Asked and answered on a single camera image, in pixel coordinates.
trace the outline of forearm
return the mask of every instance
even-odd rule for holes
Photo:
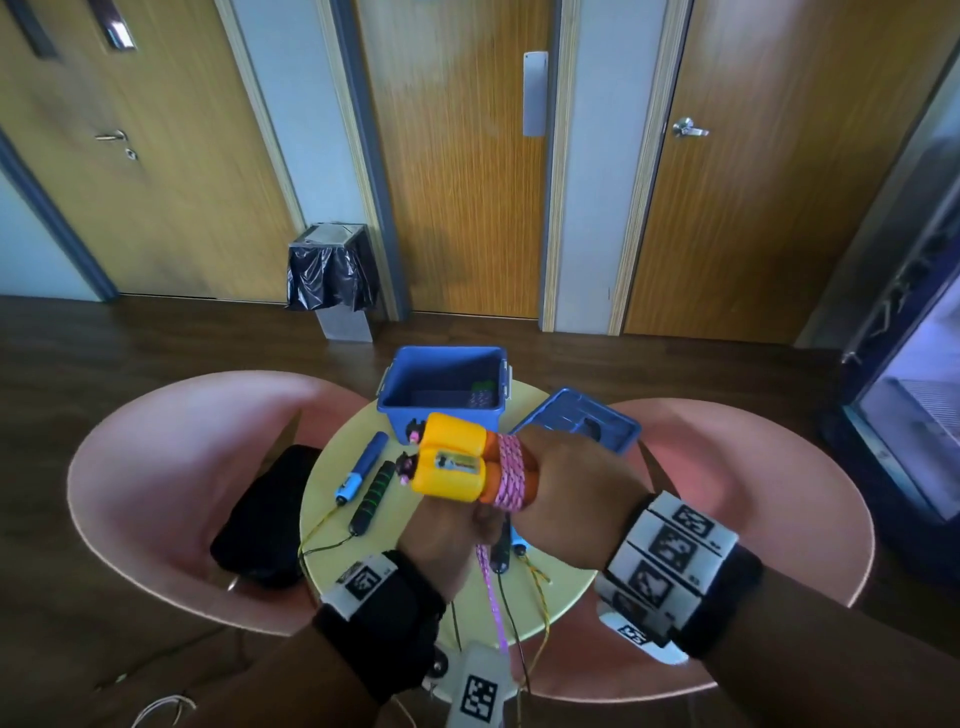
[[[378,710],[340,653],[307,626],[204,701],[184,728],[368,726]]]
[[[947,725],[960,662],[773,570],[704,659],[760,724]]]

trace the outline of wristband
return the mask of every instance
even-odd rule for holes
[[[759,559],[737,540],[725,526],[661,493],[641,503],[596,589],[657,646],[673,641],[691,657],[703,657],[762,575]]]
[[[370,556],[337,580],[313,626],[379,704],[434,666],[443,598],[399,551]]]

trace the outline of yellow toy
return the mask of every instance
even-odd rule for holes
[[[407,438],[420,445],[420,452],[404,452],[396,469],[400,482],[417,493],[494,504],[504,468],[508,473],[522,468],[523,504],[537,494],[537,461],[516,438],[502,448],[495,432],[441,412],[431,413],[426,422],[408,424]]]

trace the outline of door lever handle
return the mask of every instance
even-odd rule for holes
[[[674,136],[707,136],[708,134],[709,129],[698,129],[689,116],[685,116],[673,125]]]
[[[114,130],[111,133],[98,133],[93,138],[97,141],[127,141],[127,135],[122,129]]]

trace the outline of white cable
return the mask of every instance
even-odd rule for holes
[[[197,704],[186,695],[167,695],[166,697],[161,697],[160,699],[155,700],[142,711],[140,711],[140,715],[136,717],[136,720],[133,722],[131,728],[136,728],[138,725],[140,725],[140,723],[143,722],[144,718],[146,718],[157,708],[164,705],[177,706],[177,717],[174,718],[173,725],[177,725],[177,722],[180,720],[180,714],[183,712],[184,705],[192,711],[197,710]]]

